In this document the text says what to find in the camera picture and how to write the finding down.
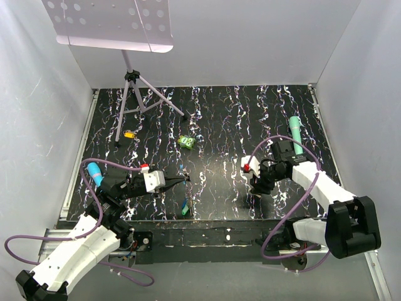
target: music stand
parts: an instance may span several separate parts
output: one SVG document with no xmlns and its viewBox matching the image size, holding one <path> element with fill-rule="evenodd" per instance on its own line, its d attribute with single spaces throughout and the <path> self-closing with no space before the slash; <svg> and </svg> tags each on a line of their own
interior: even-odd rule
<svg viewBox="0 0 401 301">
<path fill-rule="evenodd" d="M 66 45 L 119 49 L 127 74 L 118 116 L 115 146 L 118 147 L 124 114 L 144 113 L 162 102 L 184 120 L 186 115 L 131 66 L 127 50 L 165 53 L 173 48 L 168 0 L 42 0 L 57 33 L 57 42 Z M 137 80 L 160 100 L 145 107 Z M 128 89 L 133 87 L 139 108 L 125 110 Z"/>
</svg>

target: green object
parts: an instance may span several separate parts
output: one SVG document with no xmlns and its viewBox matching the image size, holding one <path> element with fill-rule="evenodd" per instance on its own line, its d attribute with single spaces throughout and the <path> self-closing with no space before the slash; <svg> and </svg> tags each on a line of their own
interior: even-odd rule
<svg viewBox="0 0 401 301">
<path fill-rule="evenodd" d="M 297 116 L 292 116 L 289 118 L 289 128 L 291 129 L 291 135 L 293 136 L 293 139 L 300 144 L 302 144 L 301 140 L 301 124 L 299 123 L 299 118 Z M 294 143 L 294 150 L 295 154 L 303 154 L 303 149 L 300 145 Z"/>
<path fill-rule="evenodd" d="M 184 208 L 182 209 L 182 215 L 186 215 L 187 214 L 187 212 L 188 212 L 188 210 L 189 210 L 189 207 L 188 207 L 188 205 L 187 204 L 185 204 L 185 206 L 184 206 Z"/>
<path fill-rule="evenodd" d="M 187 135 L 180 136 L 180 138 L 178 139 L 178 143 L 181 147 L 192 149 L 195 144 L 195 138 L 191 138 Z"/>
</svg>

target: tripod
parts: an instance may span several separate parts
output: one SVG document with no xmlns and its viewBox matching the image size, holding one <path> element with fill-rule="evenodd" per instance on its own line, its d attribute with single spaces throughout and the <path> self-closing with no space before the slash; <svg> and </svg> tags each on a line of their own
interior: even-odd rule
<svg viewBox="0 0 401 301">
<path fill-rule="evenodd" d="M 120 134 L 121 134 L 121 128 L 122 128 L 124 114 L 133 113 L 133 112 L 145 113 L 146 111 L 150 110 L 151 108 L 154 108 L 157 105 L 160 105 L 162 102 L 166 102 L 170 107 L 172 107 L 175 111 L 178 112 L 178 114 L 180 114 L 182 116 L 183 120 L 187 120 L 187 116 L 179 108 L 177 108 L 170 100 L 165 98 L 159 91 L 156 90 L 155 87 L 153 87 L 151 84 L 149 84 L 140 75 L 139 71 L 132 69 L 130 59 L 128 58 L 127 52 L 125 50 L 122 50 L 121 52 L 124 57 L 125 65 L 127 66 L 127 74 L 125 75 L 123 100 L 121 102 L 120 115 L 118 117 L 117 133 L 116 133 L 115 141 L 114 141 L 115 147 L 120 146 L 118 141 L 120 140 Z M 154 103 L 153 105 L 145 107 L 145 105 L 143 104 L 142 96 L 139 92 L 139 88 L 137 86 L 137 80 L 140 80 L 142 83 L 144 83 L 146 86 L 148 86 L 149 89 L 151 89 L 151 91 L 153 91 L 157 96 L 160 97 L 160 100 L 158 102 Z M 128 90 L 130 88 L 130 85 L 133 87 L 133 90 L 137 97 L 139 108 L 136 108 L 134 110 L 125 110 L 125 103 L 127 102 L 127 95 L 128 95 Z"/>
</svg>

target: green toy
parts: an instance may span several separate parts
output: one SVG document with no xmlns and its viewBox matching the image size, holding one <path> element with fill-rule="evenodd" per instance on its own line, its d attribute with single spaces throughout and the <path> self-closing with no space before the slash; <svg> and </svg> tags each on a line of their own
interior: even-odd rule
<svg viewBox="0 0 401 301">
<path fill-rule="evenodd" d="M 178 139 L 178 143 L 181 147 L 192 149 L 195 144 L 195 138 L 191 138 L 187 135 L 180 136 L 180 138 Z"/>
</svg>

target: robotic arm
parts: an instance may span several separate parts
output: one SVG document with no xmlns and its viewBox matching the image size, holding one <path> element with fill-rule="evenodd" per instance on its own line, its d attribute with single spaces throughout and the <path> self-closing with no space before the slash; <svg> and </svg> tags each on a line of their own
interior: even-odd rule
<svg viewBox="0 0 401 301">
<path fill-rule="evenodd" d="M 122 201 L 165 192 L 182 181 L 189 181 L 186 175 L 164 177 L 162 171 L 153 171 L 148 165 L 142 165 L 141 173 L 133 177 L 112 166 L 108 166 L 103 176 L 96 163 L 90 163 L 88 171 L 98 186 L 96 196 L 103 212 L 100 226 L 91 234 L 75 239 L 96 227 L 100 212 L 92 202 L 69 233 L 72 240 L 62 242 L 45 261 L 17 276 L 19 291 L 26 300 L 65 301 L 81 278 L 112 251 L 128 248 L 134 241 L 137 242 L 135 251 L 150 248 L 152 234 L 136 232 L 120 218 L 127 210 Z"/>
<path fill-rule="evenodd" d="M 287 220 L 280 234 L 286 243 L 310 241 L 328 247 L 337 258 L 344 258 L 380 247 L 380 232 L 373 201 L 367 196 L 356 197 L 319 171 L 316 163 L 305 154 L 296 155 L 293 143 L 276 141 L 272 144 L 274 160 L 243 157 L 244 172 L 251 172 L 252 193 L 270 194 L 275 182 L 291 179 L 308 189 L 316 173 L 319 178 L 311 195 L 327 212 L 327 220 L 301 218 Z"/>
</svg>

